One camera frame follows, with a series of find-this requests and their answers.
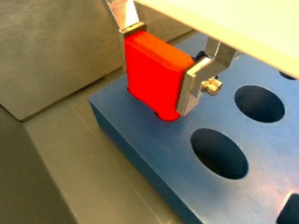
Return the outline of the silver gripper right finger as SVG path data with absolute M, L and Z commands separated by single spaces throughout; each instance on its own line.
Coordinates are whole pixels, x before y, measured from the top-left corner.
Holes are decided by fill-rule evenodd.
M 203 94 L 215 96 L 222 89 L 217 76 L 229 69 L 238 50 L 209 37 L 203 55 L 187 69 L 182 79 L 177 111 L 186 116 L 199 104 Z

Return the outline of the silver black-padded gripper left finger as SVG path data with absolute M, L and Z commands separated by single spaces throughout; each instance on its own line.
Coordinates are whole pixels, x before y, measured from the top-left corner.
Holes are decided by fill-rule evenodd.
M 139 19 L 134 0 L 102 0 L 117 27 L 122 49 L 123 69 L 127 69 L 127 56 L 125 40 L 139 31 L 146 30 L 146 23 Z

